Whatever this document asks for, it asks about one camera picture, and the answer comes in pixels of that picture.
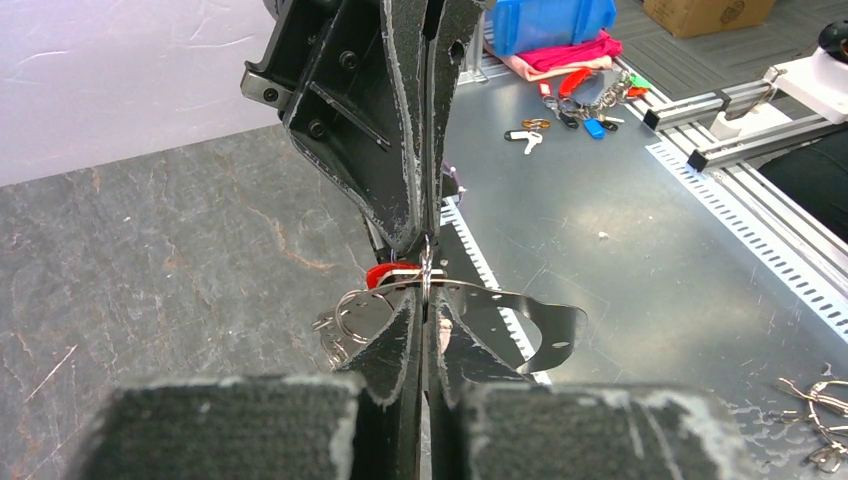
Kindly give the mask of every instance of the white wall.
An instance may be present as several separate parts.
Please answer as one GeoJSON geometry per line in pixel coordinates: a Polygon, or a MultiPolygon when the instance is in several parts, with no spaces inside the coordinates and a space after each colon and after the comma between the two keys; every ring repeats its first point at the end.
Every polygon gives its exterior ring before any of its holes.
{"type": "Polygon", "coordinates": [[[261,0],[0,0],[0,185],[276,122],[261,0]]]}

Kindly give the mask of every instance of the metal table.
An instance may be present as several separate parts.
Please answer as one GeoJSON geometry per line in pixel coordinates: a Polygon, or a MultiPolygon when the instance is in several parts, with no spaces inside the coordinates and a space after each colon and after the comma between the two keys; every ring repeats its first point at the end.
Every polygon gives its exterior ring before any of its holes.
{"type": "Polygon", "coordinates": [[[773,385],[846,375],[848,348],[651,155],[658,137],[619,110],[627,123],[604,140],[554,124],[525,156],[502,135],[551,116],[535,86],[514,75],[460,86],[445,159],[468,188],[459,210],[480,250],[505,290],[589,314],[553,382],[704,388],[733,413],[764,476],[815,478],[800,462],[819,440],[768,417],[799,406],[773,385]]]}

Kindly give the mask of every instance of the red cloth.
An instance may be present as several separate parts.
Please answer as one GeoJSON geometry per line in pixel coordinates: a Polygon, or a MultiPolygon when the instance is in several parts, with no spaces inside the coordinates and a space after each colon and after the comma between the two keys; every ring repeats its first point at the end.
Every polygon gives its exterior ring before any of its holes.
{"type": "Polygon", "coordinates": [[[522,60],[540,72],[547,72],[569,63],[594,60],[604,55],[610,57],[621,55],[621,42],[613,39],[603,30],[595,40],[580,45],[539,48],[518,54],[522,60]]]}

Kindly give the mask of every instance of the blue plastic bin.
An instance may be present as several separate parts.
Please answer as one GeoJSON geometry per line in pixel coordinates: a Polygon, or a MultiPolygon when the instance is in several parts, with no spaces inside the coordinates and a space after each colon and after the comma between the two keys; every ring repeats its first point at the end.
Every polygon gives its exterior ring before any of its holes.
{"type": "Polygon", "coordinates": [[[615,15],[615,0],[498,0],[486,13],[486,40],[497,55],[583,43],[615,15]]]}

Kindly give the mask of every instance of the black pants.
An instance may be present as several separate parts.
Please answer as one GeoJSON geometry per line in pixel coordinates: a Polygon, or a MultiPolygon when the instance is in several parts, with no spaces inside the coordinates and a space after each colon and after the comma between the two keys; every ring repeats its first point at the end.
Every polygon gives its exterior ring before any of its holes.
{"type": "Polygon", "coordinates": [[[760,173],[848,242],[848,130],[778,157],[760,173]]]}

